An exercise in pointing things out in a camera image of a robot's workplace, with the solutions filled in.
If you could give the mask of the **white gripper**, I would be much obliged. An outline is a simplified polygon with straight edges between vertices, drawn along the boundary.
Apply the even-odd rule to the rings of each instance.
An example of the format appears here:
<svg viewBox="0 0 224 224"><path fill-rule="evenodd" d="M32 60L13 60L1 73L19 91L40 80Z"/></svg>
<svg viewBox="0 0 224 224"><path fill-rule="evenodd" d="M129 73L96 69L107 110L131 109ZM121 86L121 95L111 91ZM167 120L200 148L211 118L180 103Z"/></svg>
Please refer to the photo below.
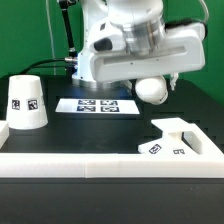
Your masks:
<svg viewBox="0 0 224 224"><path fill-rule="evenodd" d="M97 52L93 47L94 28L89 43L89 66L98 82L116 82L170 75L174 91L179 73L205 65L202 41L206 26L197 21L151 26L140 24L122 31L126 47L121 51Z"/></svg>

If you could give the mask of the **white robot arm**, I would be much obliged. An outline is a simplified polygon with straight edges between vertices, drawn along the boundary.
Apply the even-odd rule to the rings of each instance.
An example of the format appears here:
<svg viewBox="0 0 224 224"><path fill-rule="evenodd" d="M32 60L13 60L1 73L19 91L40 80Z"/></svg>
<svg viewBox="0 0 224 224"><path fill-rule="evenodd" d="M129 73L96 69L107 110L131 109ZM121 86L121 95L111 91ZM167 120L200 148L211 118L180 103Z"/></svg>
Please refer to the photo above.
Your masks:
<svg viewBox="0 0 224 224"><path fill-rule="evenodd" d="M201 21L165 23L163 0L80 0L84 46L75 84L108 88L122 81L195 71L205 65Z"/></svg>

